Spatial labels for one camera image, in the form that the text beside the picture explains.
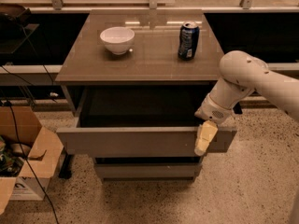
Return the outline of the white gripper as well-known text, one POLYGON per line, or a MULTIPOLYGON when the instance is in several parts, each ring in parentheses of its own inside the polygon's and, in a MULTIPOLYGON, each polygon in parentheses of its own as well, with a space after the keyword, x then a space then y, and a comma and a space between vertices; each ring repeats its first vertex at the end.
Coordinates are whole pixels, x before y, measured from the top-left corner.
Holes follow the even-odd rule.
POLYGON ((217 124, 225 122, 232 115, 232 110, 218 105, 208 94, 194 115, 206 120, 198 127, 194 148, 196 155, 203 156, 218 131, 217 124))

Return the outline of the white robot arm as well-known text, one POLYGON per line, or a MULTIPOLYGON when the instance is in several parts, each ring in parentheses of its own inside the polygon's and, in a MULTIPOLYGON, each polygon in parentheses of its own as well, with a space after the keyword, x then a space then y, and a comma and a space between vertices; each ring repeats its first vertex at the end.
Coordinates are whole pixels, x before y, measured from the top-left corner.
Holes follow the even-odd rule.
POLYGON ((298 224, 299 81, 243 51, 225 54, 220 72, 198 117, 221 124, 255 91, 278 111, 237 120, 241 130, 214 170, 206 224, 298 224))

